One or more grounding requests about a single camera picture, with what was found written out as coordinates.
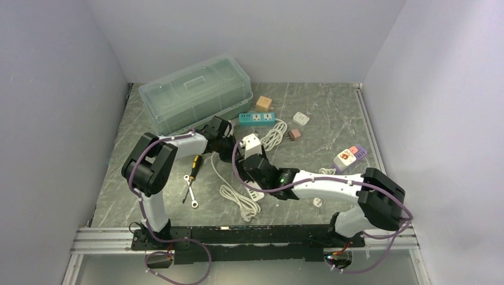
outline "gray wall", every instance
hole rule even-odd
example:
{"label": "gray wall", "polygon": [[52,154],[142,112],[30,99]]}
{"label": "gray wall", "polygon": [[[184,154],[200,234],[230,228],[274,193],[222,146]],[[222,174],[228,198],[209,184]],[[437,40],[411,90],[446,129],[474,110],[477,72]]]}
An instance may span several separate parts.
{"label": "gray wall", "polygon": [[223,52],[266,82],[362,82],[405,0],[88,0],[129,82]]}
{"label": "gray wall", "polygon": [[127,83],[84,1],[1,1],[0,39],[0,283],[60,284]]}
{"label": "gray wall", "polygon": [[502,284],[504,2],[409,0],[364,81],[434,284]]}

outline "yellow and black screwdriver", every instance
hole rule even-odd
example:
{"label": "yellow and black screwdriver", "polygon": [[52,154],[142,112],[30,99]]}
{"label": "yellow and black screwdriver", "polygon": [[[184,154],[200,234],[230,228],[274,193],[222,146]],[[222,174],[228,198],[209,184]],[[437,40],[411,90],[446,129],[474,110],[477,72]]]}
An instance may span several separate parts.
{"label": "yellow and black screwdriver", "polygon": [[189,175],[189,179],[187,180],[187,192],[185,193],[185,197],[182,200],[182,203],[185,203],[185,200],[187,199],[187,194],[189,194],[189,191],[192,191],[191,185],[193,184],[193,181],[196,180],[196,176],[198,175],[198,172],[200,171],[202,165],[203,165],[203,156],[198,154],[193,161],[191,175]]}

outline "tabletop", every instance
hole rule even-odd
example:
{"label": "tabletop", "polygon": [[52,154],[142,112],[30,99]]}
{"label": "tabletop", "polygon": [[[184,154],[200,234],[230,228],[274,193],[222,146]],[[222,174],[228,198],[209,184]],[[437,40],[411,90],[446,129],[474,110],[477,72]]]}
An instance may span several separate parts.
{"label": "tabletop", "polygon": [[[138,93],[141,84],[134,84],[119,126],[109,167],[98,197],[92,227],[124,227],[141,220],[136,197],[128,190],[121,168],[138,139],[145,132],[154,132]],[[378,167],[376,156],[368,138],[366,121],[360,101],[352,84],[319,83],[252,83],[254,93],[251,108],[259,96],[273,100],[275,116],[288,124],[288,129],[299,129],[302,137],[296,141],[284,139],[267,153],[272,165],[293,167],[317,173],[322,167],[330,168],[333,158],[346,148],[361,144],[368,155],[350,166],[345,174],[363,173],[367,167]],[[301,112],[310,120],[305,126],[293,121]],[[237,119],[237,139],[252,132],[261,138],[270,127],[240,127]],[[246,222],[240,216],[238,206],[219,194],[223,182],[210,165],[209,155],[204,156],[203,167],[193,183],[193,191],[199,207],[191,208],[190,200],[182,204],[186,182],[183,176],[190,173],[193,157],[177,160],[163,189],[165,208],[173,226],[243,226],[325,224],[338,211],[349,210],[345,201],[323,200],[320,208],[313,199],[281,201],[266,196],[258,201],[261,212]],[[243,186],[233,176],[231,165],[214,158],[218,172],[240,193],[248,197]]]}

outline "purple power strip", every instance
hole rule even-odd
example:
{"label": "purple power strip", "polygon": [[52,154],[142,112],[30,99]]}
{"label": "purple power strip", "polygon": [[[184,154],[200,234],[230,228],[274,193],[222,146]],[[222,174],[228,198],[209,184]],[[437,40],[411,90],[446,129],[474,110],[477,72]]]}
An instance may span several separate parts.
{"label": "purple power strip", "polygon": [[[360,161],[360,160],[361,160],[364,156],[366,156],[366,155],[367,155],[367,150],[366,150],[366,149],[365,149],[362,145],[358,144],[358,145],[357,145],[357,146],[355,146],[355,147],[357,147],[358,152],[354,154],[354,156],[355,156],[355,158],[356,158],[356,161],[354,161],[351,165],[356,164],[356,163],[357,163],[357,162],[359,162],[359,161]],[[332,165],[332,167],[333,167],[334,169],[336,169],[336,173],[341,173],[341,172],[345,171],[345,169],[349,168],[351,165],[347,166],[347,167],[346,167],[346,168],[344,168],[343,170],[341,170],[341,169],[340,169],[340,168],[336,165],[336,163],[334,163],[334,164]]]}

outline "transparent plastic container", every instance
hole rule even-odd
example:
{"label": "transparent plastic container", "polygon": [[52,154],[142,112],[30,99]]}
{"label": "transparent plastic container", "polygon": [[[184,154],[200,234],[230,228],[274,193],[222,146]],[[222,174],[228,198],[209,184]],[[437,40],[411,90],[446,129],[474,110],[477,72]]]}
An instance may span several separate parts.
{"label": "transparent plastic container", "polygon": [[138,88],[158,135],[232,119],[250,109],[250,78],[229,55],[189,66]]}

